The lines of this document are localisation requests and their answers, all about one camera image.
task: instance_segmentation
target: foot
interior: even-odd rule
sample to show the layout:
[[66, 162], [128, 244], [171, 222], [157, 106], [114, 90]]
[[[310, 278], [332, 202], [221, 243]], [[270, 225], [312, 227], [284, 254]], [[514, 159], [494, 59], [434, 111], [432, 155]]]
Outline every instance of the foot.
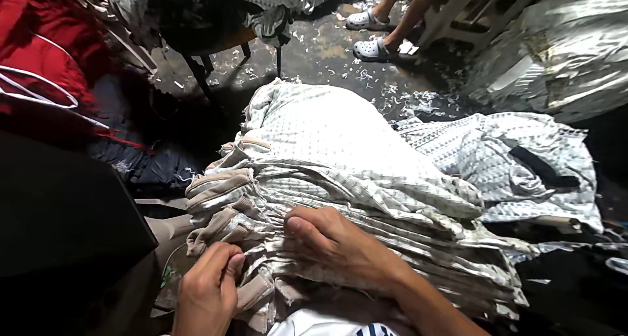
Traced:
[[356, 42], [354, 55], [357, 59], [383, 63], [397, 54], [397, 49], [391, 51], [384, 45], [384, 38], [378, 37], [373, 41]]
[[373, 14], [373, 9], [351, 14], [347, 18], [347, 29], [368, 29], [371, 31], [386, 31], [390, 29], [387, 22], [382, 22]]
[[394, 37], [394, 34], [390, 34], [384, 37], [383, 42], [388, 52], [396, 53], [401, 43], [403, 43], [403, 38], [401, 39], [401, 41], [399, 41], [397, 38]]

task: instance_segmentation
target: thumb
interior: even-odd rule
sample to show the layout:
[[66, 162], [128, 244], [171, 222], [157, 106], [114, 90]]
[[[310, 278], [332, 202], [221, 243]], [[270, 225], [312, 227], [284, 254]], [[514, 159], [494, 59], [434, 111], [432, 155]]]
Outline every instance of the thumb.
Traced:
[[242, 272], [244, 259], [245, 256], [242, 253], [232, 256], [227, 263], [225, 274], [220, 282], [222, 297], [226, 299], [229, 304], [233, 304], [233, 306], [237, 304], [237, 290], [235, 289], [236, 278], [240, 276]]
[[225, 268], [225, 274], [222, 278], [222, 284], [236, 285], [236, 278], [240, 276], [242, 272], [242, 267], [244, 266], [245, 256], [242, 253], [233, 255], [229, 262], [227, 263], [227, 267]]
[[290, 217], [286, 221], [286, 228], [297, 241], [303, 241], [317, 252], [330, 252], [334, 248], [332, 241], [323, 236], [313, 224], [301, 217]]

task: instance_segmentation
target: fabric bundle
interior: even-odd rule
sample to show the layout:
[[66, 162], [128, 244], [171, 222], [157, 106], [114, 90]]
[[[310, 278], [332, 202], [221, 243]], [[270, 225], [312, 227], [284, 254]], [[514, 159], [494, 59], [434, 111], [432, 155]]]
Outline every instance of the fabric bundle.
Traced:
[[572, 123], [628, 99], [628, 0], [547, 0], [526, 8], [476, 60], [463, 88], [497, 111]]
[[215, 241], [245, 252], [238, 317], [250, 326], [265, 332], [292, 303], [291, 276], [373, 289], [299, 258], [283, 230], [296, 205], [335, 207], [469, 315], [517, 318], [517, 306], [527, 305], [506, 252], [535, 256], [537, 248], [484, 228], [476, 219], [484, 211], [480, 192], [439, 171], [368, 101], [345, 89], [276, 80], [256, 91], [245, 115], [235, 141], [186, 197], [199, 226], [188, 237], [189, 256]]
[[[481, 222], [508, 222], [542, 216], [577, 219], [602, 232], [595, 205], [597, 181], [586, 131], [555, 123], [545, 114], [474, 114], [452, 122], [397, 122], [397, 132], [443, 173], [473, 184], [490, 203]], [[560, 187], [513, 156], [522, 147], [561, 176], [575, 178]]]

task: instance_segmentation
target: red fabric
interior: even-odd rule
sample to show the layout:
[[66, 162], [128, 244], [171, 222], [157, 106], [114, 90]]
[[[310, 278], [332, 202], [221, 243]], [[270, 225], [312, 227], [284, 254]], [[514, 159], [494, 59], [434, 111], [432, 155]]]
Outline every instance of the red fabric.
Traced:
[[[75, 111], [93, 114], [90, 87], [111, 69], [109, 52], [95, 29], [96, 20], [68, 0], [0, 0], [0, 16], [0, 65], [56, 83], [78, 101]], [[46, 82], [7, 70], [0, 73], [55, 103], [72, 105], [63, 92]], [[1, 80], [0, 86], [26, 95]]]

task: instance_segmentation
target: white patterned fabric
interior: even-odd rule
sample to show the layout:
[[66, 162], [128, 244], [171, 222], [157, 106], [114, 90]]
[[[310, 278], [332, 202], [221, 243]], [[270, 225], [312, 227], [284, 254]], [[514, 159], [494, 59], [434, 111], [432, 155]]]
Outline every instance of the white patterned fabric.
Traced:
[[[335, 207], [470, 315], [516, 318], [517, 306], [527, 305], [505, 251], [535, 256], [538, 249], [485, 229], [476, 220], [484, 211], [480, 192], [439, 171], [368, 101], [338, 87], [275, 80], [244, 113], [234, 143], [186, 196], [199, 226], [188, 238], [190, 255], [222, 239], [247, 256], [240, 286], [260, 297], [248, 298], [251, 307], [238, 317], [250, 326], [265, 332], [279, 318], [277, 303], [291, 303], [285, 276], [372, 289], [299, 259], [283, 231], [296, 205]], [[263, 290], [250, 293], [251, 284]]]
[[[479, 220], [506, 222], [543, 215], [578, 219], [603, 230], [595, 205], [597, 182], [586, 132], [555, 123], [550, 115], [505, 112], [474, 114], [452, 122], [401, 121], [397, 133], [443, 173], [473, 184], [487, 204]], [[539, 177], [508, 154], [522, 146], [580, 187], [546, 188]]]

